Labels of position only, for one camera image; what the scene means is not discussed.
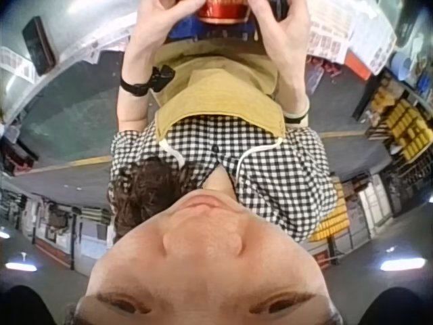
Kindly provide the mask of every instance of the fluorescent light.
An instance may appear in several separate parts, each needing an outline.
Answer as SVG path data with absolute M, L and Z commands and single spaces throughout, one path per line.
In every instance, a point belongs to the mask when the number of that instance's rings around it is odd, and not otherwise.
M 18 271 L 26 271 L 26 272 L 34 272 L 38 270 L 36 266 L 31 264 L 24 264 L 24 263 L 6 263 L 6 268 L 17 269 Z
M 406 269 L 420 269 L 426 264 L 425 259 L 394 259 L 385 261 L 380 266 L 382 271 L 404 271 Z
M 0 232 L 0 238 L 8 239 L 8 238 L 10 238 L 10 236 L 8 234 L 6 234 L 5 232 Z
M 11 79 L 9 80 L 9 82 L 7 83 L 7 85 L 6 85 L 6 93 L 9 93 L 9 90 L 11 90 L 12 85 L 13 85 L 14 82 L 15 82 L 15 79 L 16 79 L 16 74 L 14 74 L 14 75 L 11 77 Z

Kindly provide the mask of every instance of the lips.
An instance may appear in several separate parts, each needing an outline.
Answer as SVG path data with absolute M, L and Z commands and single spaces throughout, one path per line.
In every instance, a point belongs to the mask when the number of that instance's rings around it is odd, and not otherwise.
M 179 210 L 193 208 L 200 205 L 206 205 L 211 208 L 220 208 L 220 209 L 231 211 L 229 206 L 226 205 L 223 201 L 219 200 L 218 198 L 215 198 L 214 196 L 209 196 L 209 195 L 194 196 L 186 200 L 184 203 L 182 203 L 182 205 L 179 207 Z

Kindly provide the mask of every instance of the black wristwatch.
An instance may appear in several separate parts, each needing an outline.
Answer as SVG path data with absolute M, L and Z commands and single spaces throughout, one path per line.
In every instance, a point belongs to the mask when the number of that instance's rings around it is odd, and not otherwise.
M 135 97 L 143 97 L 147 95 L 149 89 L 153 89 L 156 93 L 162 91 L 174 79 L 175 74 L 176 72 L 169 66 L 162 66 L 161 71 L 154 66 L 147 83 L 130 85 L 120 77 L 120 86 Z

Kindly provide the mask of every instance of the black and white gingham shirt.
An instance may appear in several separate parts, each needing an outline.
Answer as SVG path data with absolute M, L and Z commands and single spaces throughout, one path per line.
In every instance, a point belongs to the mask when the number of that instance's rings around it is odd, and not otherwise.
M 179 121 L 166 139 L 192 164 L 196 188 L 201 188 L 219 165 L 234 179 L 245 151 L 276 142 L 271 133 L 241 118 L 211 115 Z M 128 169 L 131 163 L 153 156 L 178 168 L 176 158 L 156 142 L 155 122 L 143 133 L 116 134 L 112 156 L 112 179 L 120 168 Z M 279 147 L 245 157 L 234 186 L 242 205 L 279 225 L 297 242 L 308 238 L 336 203 L 325 149 L 317 133 L 309 128 L 288 129 Z

